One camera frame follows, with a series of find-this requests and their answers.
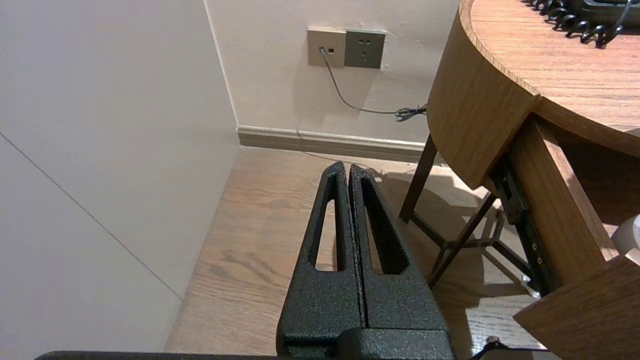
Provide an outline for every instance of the baseboard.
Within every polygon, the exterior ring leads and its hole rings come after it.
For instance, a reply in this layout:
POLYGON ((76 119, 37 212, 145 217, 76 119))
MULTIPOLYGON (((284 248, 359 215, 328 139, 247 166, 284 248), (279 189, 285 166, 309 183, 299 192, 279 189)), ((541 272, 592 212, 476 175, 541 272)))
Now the baseboard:
POLYGON ((414 163, 418 162, 424 148, 424 143, 419 142, 257 126, 238 126, 238 138, 240 144, 245 146, 414 163))

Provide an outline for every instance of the black cable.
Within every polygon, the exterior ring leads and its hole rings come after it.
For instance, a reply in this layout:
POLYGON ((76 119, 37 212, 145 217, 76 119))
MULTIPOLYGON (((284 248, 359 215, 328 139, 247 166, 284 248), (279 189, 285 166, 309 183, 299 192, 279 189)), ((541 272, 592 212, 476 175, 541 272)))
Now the black cable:
POLYGON ((620 18, 618 19, 618 21, 616 21, 616 24, 613 26, 614 31, 618 30, 618 28, 620 26, 622 26, 622 22, 624 22, 625 18, 627 17, 627 14, 629 13, 629 10, 631 10, 631 5, 632 4, 637 4, 638 0, 627 0, 627 4, 625 5, 625 9, 622 10, 622 14, 620 15, 620 18))
POLYGON ((329 75, 331 75, 331 80, 333 81, 333 85, 335 87, 335 91, 338 93, 338 96, 340 97, 340 100, 342 100, 342 102, 344 102, 344 104, 346 106, 349 106, 350 108, 354 109, 354 110, 358 110, 358 111, 364 111, 367 113, 374 113, 374 114, 384 114, 384 115, 395 115, 396 116, 396 121, 397 122, 403 122, 403 121, 407 121, 410 118, 418 115, 418 114, 424 114, 427 111, 427 105, 423 105, 419 108, 401 108, 398 109, 396 111, 376 111, 376 110, 369 110, 369 109, 363 109, 363 108, 359 108, 358 106, 353 106, 350 103, 347 102, 347 100, 345 100, 342 97, 342 94, 340 93, 340 88, 338 88, 338 83, 335 82, 335 77, 333 76, 333 71, 331 70, 331 67, 329 66, 329 62, 326 59, 326 56, 324 54, 324 48, 321 47, 320 48, 320 53, 322 54, 322 58, 324 60, 324 64, 326 65, 327 70, 329 70, 329 75))

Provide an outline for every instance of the black textured clamp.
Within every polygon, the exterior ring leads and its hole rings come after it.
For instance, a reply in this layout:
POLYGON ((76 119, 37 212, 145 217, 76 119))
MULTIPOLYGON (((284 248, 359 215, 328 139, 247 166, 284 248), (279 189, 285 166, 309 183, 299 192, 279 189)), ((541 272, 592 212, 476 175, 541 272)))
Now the black textured clamp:
POLYGON ((280 356, 454 359, 449 331, 368 171, 342 163, 320 180, 276 332, 280 356), (316 270, 335 201, 337 271, 316 270), (383 274, 372 265, 367 217, 383 274))

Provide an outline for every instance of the coiled cord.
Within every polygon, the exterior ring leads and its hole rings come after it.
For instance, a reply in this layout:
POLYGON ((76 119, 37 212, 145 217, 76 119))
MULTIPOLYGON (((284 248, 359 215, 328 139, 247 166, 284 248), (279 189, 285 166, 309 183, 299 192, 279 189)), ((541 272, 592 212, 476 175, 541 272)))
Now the coiled cord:
POLYGON ((581 43, 586 44, 594 38, 596 47, 602 49, 622 32, 622 22, 627 17, 627 14, 631 9, 631 5, 638 3, 640 0, 627 0, 625 9, 622 11, 620 18, 611 28, 607 28, 602 24, 592 26, 589 21, 578 19, 578 17, 569 10, 569 7, 565 5, 564 0, 526 1, 536 10, 539 10, 540 15, 546 15, 549 20, 556 22, 554 30, 562 29, 567 31, 566 37, 568 38, 574 33, 580 32, 581 43))

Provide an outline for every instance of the wall outlet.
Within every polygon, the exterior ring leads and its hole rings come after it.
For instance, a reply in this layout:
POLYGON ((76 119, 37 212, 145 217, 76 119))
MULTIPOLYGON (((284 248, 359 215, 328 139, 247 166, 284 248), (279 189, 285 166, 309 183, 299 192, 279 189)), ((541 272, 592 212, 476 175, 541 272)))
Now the wall outlet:
POLYGON ((344 66, 380 69, 386 35, 381 31, 347 30, 344 66))
POLYGON ((345 39, 343 31, 307 30, 309 65, 326 66, 320 53, 320 48, 323 47, 329 66, 343 68, 345 39))

